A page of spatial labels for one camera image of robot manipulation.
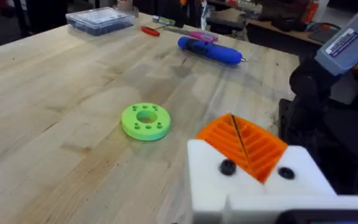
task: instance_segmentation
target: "green 3d printed ring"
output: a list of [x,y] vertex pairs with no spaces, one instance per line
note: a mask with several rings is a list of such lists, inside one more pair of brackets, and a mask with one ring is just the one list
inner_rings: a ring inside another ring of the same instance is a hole
[[153,141],[164,137],[171,126],[171,117],[161,106],[138,103],[122,112],[122,128],[130,137]]

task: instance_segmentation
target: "black bolt head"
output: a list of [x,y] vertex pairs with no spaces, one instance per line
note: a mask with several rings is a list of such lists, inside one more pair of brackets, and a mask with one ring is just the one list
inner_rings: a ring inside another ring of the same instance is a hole
[[293,180],[295,179],[295,173],[288,167],[281,167],[278,169],[278,174],[287,179],[287,180]]
[[236,172],[236,164],[231,159],[225,159],[219,166],[219,170],[224,175],[233,175]]

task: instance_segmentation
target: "plastic storage box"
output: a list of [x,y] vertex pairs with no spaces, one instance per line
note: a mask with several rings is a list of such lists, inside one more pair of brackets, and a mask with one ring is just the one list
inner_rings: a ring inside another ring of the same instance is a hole
[[67,23],[91,35],[103,35],[133,25],[135,16],[103,7],[66,14]]

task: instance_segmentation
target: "orange 3d printed part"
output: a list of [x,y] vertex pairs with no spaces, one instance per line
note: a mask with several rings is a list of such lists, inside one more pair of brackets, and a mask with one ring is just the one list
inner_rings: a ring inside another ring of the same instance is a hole
[[278,137],[232,114],[207,125],[198,135],[262,184],[288,147]]

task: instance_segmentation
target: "label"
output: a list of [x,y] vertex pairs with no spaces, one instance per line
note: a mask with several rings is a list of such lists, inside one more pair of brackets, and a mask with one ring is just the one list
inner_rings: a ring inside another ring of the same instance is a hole
[[93,12],[82,13],[77,16],[82,19],[86,19],[91,22],[99,24],[99,23],[103,23],[106,21],[120,18],[120,17],[124,17],[126,15],[124,13],[121,13],[119,11],[115,11],[112,9],[103,9],[103,10],[97,10],[97,11],[93,11]]
[[336,39],[326,49],[326,53],[332,57],[337,57],[343,50],[345,50],[353,41],[358,38],[358,33],[354,29],[348,28],[338,39]]

